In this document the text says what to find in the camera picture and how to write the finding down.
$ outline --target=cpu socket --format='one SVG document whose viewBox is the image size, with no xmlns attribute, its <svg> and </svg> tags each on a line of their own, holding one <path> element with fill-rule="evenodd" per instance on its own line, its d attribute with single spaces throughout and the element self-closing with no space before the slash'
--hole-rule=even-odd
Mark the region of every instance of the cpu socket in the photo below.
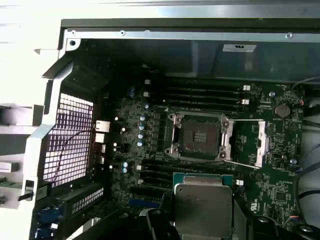
<svg viewBox="0 0 320 240">
<path fill-rule="evenodd" d="M 168 114 L 173 122 L 171 146 L 164 153 L 174 159 L 190 162 L 208 160 L 224 161 L 245 167 L 259 169 L 263 165 L 263 157 L 268 151 L 269 141 L 265 134 L 266 122 L 263 119 L 230 119 L 223 114 L 179 111 Z M 234 162 L 231 153 L 231 137 L 234 126 L 239 121 L 257 122 L 259 126 L 257 138 L 256 163 L 254 165 Z"/>
<path fill-rule="evenodd" d="M 180 111 L 171 113 L 168 118 L 173 121 L 172 145 L 165 153 L 182 161 L 201 162 L 216 160 L 225 148 L 221 146 L 221 114 Z"/>
</svg>

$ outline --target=green circuit board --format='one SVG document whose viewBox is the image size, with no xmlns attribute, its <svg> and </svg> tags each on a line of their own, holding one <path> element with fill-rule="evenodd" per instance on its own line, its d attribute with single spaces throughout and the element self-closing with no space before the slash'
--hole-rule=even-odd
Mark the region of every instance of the green circuit board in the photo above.
<svg viewBox="0 0 320 240">
<path fill-rule="evenodd" d="M 167 93 L 164 93 L 163 96 L 158 96 L 158 94 L 156 99 L 158 98 L 159 101 L 155 101 L 152 96 L 144 96 L 146 90 L 142 82 L 135 86 L 134 96 L 128 96 L 128 89 L 132 87 L 128 85 L 122 97 L 114 100 L 115 111 L 112 119 L 114 116 L 119 118 L 114 124 L 126 128 L 126 131 L 120 131 L 120 134 L 116 136 L 116 141 L 126 145 L 127 149 L 112 153 L 113 168 L 110 170 L 112 200 L 107 204 L 103 203 L 104 209 L 107 209 L 105 211 L 112 212 L 115 208 L 130 208 L 138 211 L 143 208 L 143 206 L 129 204 L 130 201 L 135 202 L 134 200 L 159 204 L 161 194 L 172 189 L 170 176 L 174 172 L 216 173 L 215 171 L 218 171 L 223 174 L 225 171 L 225 174 L 236 173 L 235 179 L 239 176 L 243 177 L 244 185 L 234 184 L 235 189 L 243 195 L 249 209 L 254 214 L 274 218 L 282 225 L 295 208 L 293 180 L 299 167 L 299 162 L 295 160 L 300 158 L 304 116 L 301 101 L 304 99 L 304 90 L 301 87 L 298 88 L 299 99 L 297 99 L 297 96 L 291 91 L 291 86 L 287 84 L 189 80 L 187 86 L 181 86 L 181 79 L 170 81 L 170 84 L 178 86 L 175 87 L 178 92 L 175 92 L 173 98 Z M 233 110 L 229 109 L 229 106 L 216 108 L 216 105 L 213 105 L 212 107 L 211 98 L 208 100 L 207 97 L 197 98 L 197 101 L 202 103 L 199 104 L 199 107 L 195 107 L 194 100 L 184 99 L 186 94 L 183 91 L 186 88 L 196 89 L 197 86 L 202 87 L 203 85 L 208 85 L 208 90 L 207 93 L 205 90 L 202 91 L 201 96 L 210 95 L 211 89 L 214 89 L 215 86 L 217 89 L 223 86 L 222 90 L 217 92 L 217 95 L 222 96 L 220 101 L 224 99 L 225 88 L 241 89 L 243 86 L 249 86 L 249 90 L 242 91 L 244 94 L 242 98 L 248 99 L 249 104 L 243 106 L 237 102 L 237 107 Z M 173 88 L 167 87 L 167 89 L 170 92 Z M 280 117 L 275 113 L 275 108 L 281 104 L 290 108 L 290 113 L 286 117 Z M 232 163 L 205 168 L 204 166 L 190 166 L 180 159 L 172 159 L 165 153 L 165 149 L 170 148 L 173 140 L 174 122 L 169 117 L 170 114 L 180 111 L 210 113 L 224 115 L 234 120 L 243 120 L 237 121 L 233 128 L 232 161 L 251 166 L 257 160 L 257 148 L 260 144 L 259 125 L 255 120 L 265 121 L 264 131 L 268 139 L 268 149 L 263 157 L 262 168 L 254 169 Z M 203 123 L 211 120 L 199 116 L 196 121 Z M 143 135 L 143 139 L 138 138 L 139 134 Z M 111 139 L 109 144 L 113 144 L 115 137 Z M 138 146 L 138 142 L 143 142 L 143 146 Z M 206 160 L 214 161 L 215 159 L 211 153 L 200 152 L 199 154 Z M 144 165 L 146 160 L 150 162 L 142 173 L 140 166 Z M 176 163 L 163 165 L 163 163 L 172 161 Z M 128 164 L 125 171 L 124 162 Z"/>
</svg>

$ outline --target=motherboard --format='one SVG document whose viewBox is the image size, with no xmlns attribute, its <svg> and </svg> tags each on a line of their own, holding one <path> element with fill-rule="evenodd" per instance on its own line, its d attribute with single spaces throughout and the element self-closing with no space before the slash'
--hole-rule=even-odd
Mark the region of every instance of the motherboard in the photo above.
<svg viewBox="0 0 320 240">
<path fill-rule="evenodd" d="M 303 101 L 302 87 L 272 82 L 155 74 L 111 83 L 102 116 L 112 132 L 96 147 L 110 196 L 95 214 L 157 208 L 174 173 L 215 174 L 232 175 L 249 209 L 282 225 L 295 209 Z"/>
</svg>

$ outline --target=capacitor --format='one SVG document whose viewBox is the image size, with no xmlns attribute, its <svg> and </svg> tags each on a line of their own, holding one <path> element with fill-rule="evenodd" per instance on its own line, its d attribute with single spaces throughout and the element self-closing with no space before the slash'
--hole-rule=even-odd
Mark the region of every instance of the capacitor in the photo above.
<svg viewBox="0 0 320 240">
<path fill-rule="evenodd" d="M 291 158 L 290 159 L 290 163 L 292 164 L 292 165 L 295 165 L 295 164 L 297 164 L 297 159 L 295 159 L 295 158 Z"/>
</svg>

